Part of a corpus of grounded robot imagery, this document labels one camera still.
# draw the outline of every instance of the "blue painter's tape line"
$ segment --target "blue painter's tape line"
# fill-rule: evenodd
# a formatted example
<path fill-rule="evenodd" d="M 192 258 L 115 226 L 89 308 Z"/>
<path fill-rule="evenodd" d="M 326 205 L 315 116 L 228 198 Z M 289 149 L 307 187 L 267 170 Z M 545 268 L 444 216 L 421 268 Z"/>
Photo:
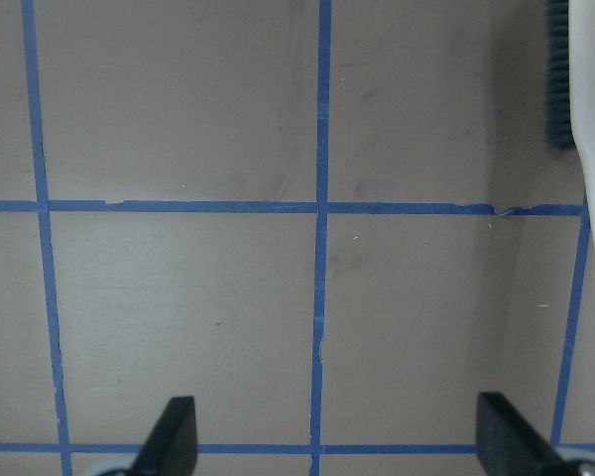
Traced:
<path fill-rule="evenodd" d="M 70 453 L 129 453 L 135 454 L 141 450 L 140 444 L 72 444 Z"/>
<path fill-rule="evenodd" d="M 27 89 L 29 94 L 29 120 L 31 122 L 31 143 L 33 147 L 33 170 L 36 181 L 38 203 L 49 199 L 47 174 L 45 170 L 42 142 L 42 105 L 38 82 L 38 46 L 36 19 L 33 0 L 22 0 L 22 25 L 24 33 L 24 53 L 27 69 Z"/>
<path fill-rule="evenodd" d="M 310 444 L 318 453 L 321 444 L 321 401 L 323 369 L 321 343 L 324 336 L 324 313 L 326 306 L 326 233 L 328 219 L 326 213 L 317 215 L 315 224 L 315 286 L 313 312 L 313 346 L 311 357 L 310 393 Z"/>
<path fill-rule="evenodd" d="M 473 444 L 325 445 L 322 454 L 475 454 Z"/>
<path fill-rule="evenodd" d="M 72 444 L 71 453 L 138 453 L 139 444 Z M 310 454 L 306 444 L 200 444 L 205 454 Z"/>
<path fill-rule="evenodd" d="M 498 213 L 494 205 L 475 203 L 355 203 L 330 202 L 329 213 L 369 215 L 489 215 L 489 216 L 580 216 L 579 205 L 537 205 L 528 208 L 512 208 Z"/>
<path fill-rule="evenodd" d="M 51 217 L 48 212 L 38 214 L 40 225 L 40 243 L 42 247 L 42 271 L 44 274 L 45 295 L 47 303 L 47 320 L 49 325 L 49 341 L 51 344 L 51 367 L 53 383 L 56 389 L 56 414 L 58 418 L 59 445 L 62 448 L 62 473 L 70 476 L 70 457 L 68 451 L 68 417 L 63 396 L 63 369 L 60 351 L 60 319 L 58 316 L 58 293 L 56 289 L 55 264 L 51 242 Z"/>
<path fill-rule="evenodd" d="M 581 216 L 582 205 L 537 205 L 528 208 L 510 208 L 499 216 Z"/>
<path fill-rule="evenodd" d="M 322 362 L 326 300 L 326 246 L 328 233 L 328 116 L 330 104 L 330 36 L 332 1 L 319 1 L 317 47 L 317 220 L 315 222 L 315 276 L 313 290 L 313 344 L 310 390 L 309 476 L 319 476 L 321 453 Z"/>
<path fill-rule="evenodd" d="M 58 418 L 58 438 L 62 476 L 72 476 L 70 453 L 68 451 L 68 421 L 63 397 L 63 370 L 61 368 L 60 324 L 56 292 L 55 266 L 51 242 L 51 218 L 48 211 L 49 187 L 45 168 L 42 105 L 40 85 L 38 83 L 38 46 L 36 38 L 36 19 L 33 0 L 22 0 L 22 27 L 24 32 L 24 51 L 27 70 L 27 88 L 29 95 L 29 119 L 31 122 L 31 142 L 33 148 L 34 176 L 38 202 L 40 225 L 40 243 L 42 267 L 44 273 L 47 319 L 51 345 L 51 366 L 56 389 L 56 416 Z"/>
<path fill-rule="evenodd" d="M 494 215 L 494 206 L 484 203 L 354 203 L 330 202 L 329 213 L 368 215 Z"/>
<path fill-rule="evenodd" d="M 575 448 L 582 451 L 589 451 L 595 453 L 595 443 L 568 443 L 568 444 L 557 444 L 559 448 Z"/>
<path fill-rule="evenodd" d="M 296 444 L 200 444 L 205 454 L 310 454 L 309 445 Z"/>
<path fill-rule="evenodd" d="M 0 452 L 4 453 L 60 453 L 58 444 L 44 443 L 0 443 Z"/>
<path fill-rule="evenodd" d="M 40 207 L 34 201 L 24 200 L 0 200 L 0 211 L 10 212 L 32 212 L 40 211 Z"/>
<path fill-rule="evenodd" d="M 566 333 L 564 335 L 562 362 L 559 370 L 557 395 L 555 397 L 555 409 L 553 412 L 553 425 L 551 428 L 550 439 L 553 445 L 559 444 L 562 438 L 564 412 L 566 410 L 568 385 L 571 378 L 573 351 L 575 349 L 575 337 L 577 335 L 577 325 L 579 322 L 579 309 L 582 301 L 582 288 L 584 286 L 590 234 L 591 228 L 588 216 L 588 206 L 586 200 L 584 200 L 584 210 L 580 222 L 579 237 L 577 239 L 577 251 L 575 253 L 575 269 L 573 271 L 573 283 L 568 305 L 568 316 L 566 318 Z"/>
<path fill-rule="evenodd" d="M 118 211 L 159 213 L 315 213 L 314 202 L 51 200 L 50 211 Z"/>

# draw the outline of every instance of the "floor tile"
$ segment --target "floor tile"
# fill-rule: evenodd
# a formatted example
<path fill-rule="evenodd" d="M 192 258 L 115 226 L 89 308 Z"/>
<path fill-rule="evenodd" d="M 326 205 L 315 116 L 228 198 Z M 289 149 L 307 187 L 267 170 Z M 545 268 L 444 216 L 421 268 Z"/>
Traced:
<path fill-rule="evenodd" d="M 56 442 L 35 214 L 0 214 L 0 442 Z"/>
<path fill-rule="evenodd" d="M 577 218 L 329 220 L 325 443 L 472 443 L 495 390 L 550 433 Z"/>
<path fill-rule="evenodd" d="M 110 454 L 73 454 L 75 476 L 89 476 L 86 471 L 93 465 L 112 461 L 132 461 L 131 456 Z M 271 454 L 200 454 L 194 476 L 307 476 L 310 456 Z"/>
<path fill-rule="evenodd" d="M 321 460 L 321 476 L 483 476 L 476 456 L 453 454 L 406 455 L 326 455 Z"/>
<path fill-rule="evenodd" d="M 544 25 L 521 0 L 335 3 L 331 199 L 581 203 L 544 144 Z"/>
<path fill-rule="evenodd" d="M 563 441 L 595 443 L 595 253 L 589 244 Z"/>
<path fill-rule="evenodd" d="M 0 0 L 0 199 L 35 199 L 22 16 L 17 0 Z"/>
<path fill-rule="evenodd" d="M 38 3 L 53 198 L 314 199 L 317 2 Z"/>
<path fill-rule="evenodd" d="M 61 476 L 56 454 L 0 453 L 0 475 Z"/>
<path fill-rule="evenodd" d="M 313 215 L 56 213 L 71 440 L 142 442 L 196 396 L 203 443 L 308 443 Z"/>

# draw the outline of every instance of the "brush bristles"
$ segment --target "brush bristles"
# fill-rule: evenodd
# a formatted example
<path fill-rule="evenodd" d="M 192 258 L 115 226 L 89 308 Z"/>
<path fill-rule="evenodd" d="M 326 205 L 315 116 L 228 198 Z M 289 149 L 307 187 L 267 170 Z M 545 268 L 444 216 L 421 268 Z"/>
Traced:
<path fill-rule="evenodd" d="M 575 145 L 571 130 L 568 69 L 568 0 L 547 0 L 546 141 L 556 149 Z"/>

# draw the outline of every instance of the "black plastic piece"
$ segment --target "black plastic piece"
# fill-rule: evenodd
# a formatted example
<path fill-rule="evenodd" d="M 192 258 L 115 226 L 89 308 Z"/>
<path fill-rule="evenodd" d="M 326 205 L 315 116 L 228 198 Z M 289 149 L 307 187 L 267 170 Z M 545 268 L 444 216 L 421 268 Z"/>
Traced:
<path fill-rule="evenodd" d="M 595 476 L 594 461 L 564 461 L 500 393 L 478 395 L 476 454 L 488 476 Z"/>
<path fill-rule="evenodd" d="M 193 397 L 174 397 L 144 443 L 132 476 L 190 476 L 198 455 Z"/>

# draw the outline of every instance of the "blue tape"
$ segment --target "blue tape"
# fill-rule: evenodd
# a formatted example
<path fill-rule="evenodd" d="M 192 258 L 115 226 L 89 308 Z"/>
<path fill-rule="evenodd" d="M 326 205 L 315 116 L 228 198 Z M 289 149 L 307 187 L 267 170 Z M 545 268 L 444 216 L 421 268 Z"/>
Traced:
<path fill-rule="evenodd" d="M 322 446 L 322 454 L 475 454 L 473 444 L 348 444 Z"/>
<path fill-rule="evenodd" d="M 571 367 L 573 363 L 573 351 L 575 349 L 575 337 L 579 322 L 579 309 L 582 300 L 582 288 L 584 286 L 584 275 L 586 272 L 586 258 L 588 256 L 588 244 L 591 235 L 590 218 L 588 206 L 584 199 L 582 219 L 580 222 L 579 237 L 577 239 L 577 251 L 575 254 L 575 269 L 573 270 L 573 284 L 568 305 L 568 316 L 566 318 L 566 333 L 564 336 L 564 349 L 559 370 L 557 383 L 557 395 L 555 397 L 555 409 L 553 412 L 553 425 L 551 428 L 551 444 L 557 445 L 562 438 L 562 427 L 564 424 L 564 412 L 566 410 L 566 398 L 568 385 L 571 378 Z"/>
<path fill-rule="evenodd" d="M 595 444 L 564 445 L 595 451 Z M 72 444 L 70 453 L 135 454 L 140 444 Z M 0 443 L 0 452 L 59 453 L 59 444 Z M 312 454 L 307 444 L 200 444 L 203 454 Z M 327 444 L 320 446 L 320 454 L 473 454 L 472 444 Z"/>
<path fill-rule="evenodd" d="M 38 203 L 46 203 L 49 200 L 49 189 L 47 187 L 47 174 L 42 145 L 42 105 L 40 102 L 40 85 L 38 83 L 38 47 L 35 10 L 33 0 L 22 0 L 21 5 L 36 194 Z"/>
<path fill-rule="evenodd" d="M 315 213 L 313 202 L 51 200 L 50 211 L 125 211 L 160 213 Z"/>
<path fill-rule="evenodd" d="M 68 420 L 63 397 L 63 370 L 60 352 L 60 321 L 56 290 L 55 265 L 51 242 L 51 216 L 49 215 L 49 186 L 45 168 L 42 137 L 42 106 L 38 83 L 38 47 L 36 39 L 36 20 L 33 0 L 22 0 L 22 27 L 24 32 L 24 51 L 27 69 L 27 88 L 29 95 L 29 118 L 31 121 L 31 142 L 33 147 L 34 176 L 38 199 L 38 218 L 40 225 L 40 244 L 42 268 L 44 273 L 47 320 L 51 346 L 51 366 L 53 383 L 56 389 L 56 417 L 58 418 L 59 455 L 62 476 L 72 476 L 70 463 Z"/>
<path fill-rule="evenodd" d="M 40 211 L 40 206 L 34 201 L 0 200 L 0 211 L 11 211 L 11 212 Z"/>
<path fill-rule="evenodd" d="M 315 276 L 313 290 L 313 345 L 310 387 L 309 476 L 319 476 L 321 454 L 322 362 L 326 303 L 326 246 L 328 233 L 328 119 L 330 103 L 331 0 L 319 2 L 317 45 L 317 220 L 315 223 Z"/>
<path fill-rule="evenodd" d="M 329 213 L 369 215 L 494 215 L 488 204 L 454 205 L 451 203 L 328 203 Z"/>
<path fill-rule="evenodd" d="M 558 448 L 575 448 L 583 451 L 589 451 L 595 453 L 595 443 L 568 443 L 568 444 L 557 444 Z"/>
<path fill-rule="evenodd" d="M 329 213 L 367 215 L 580 216 L 581 205 L 537 205 L 498 213 L 492 204 L 329 202 Z"/>
<path fill-rule="evenodd" d="M 510 208 L 499 216 L 581 216 L 583 205 L 537 205 L 527 208 Z"/>
<path fill-rule="evenodd" d="M 60 453 L 58 444 L 0 443 L 0 452 L 5 453 Z"/>

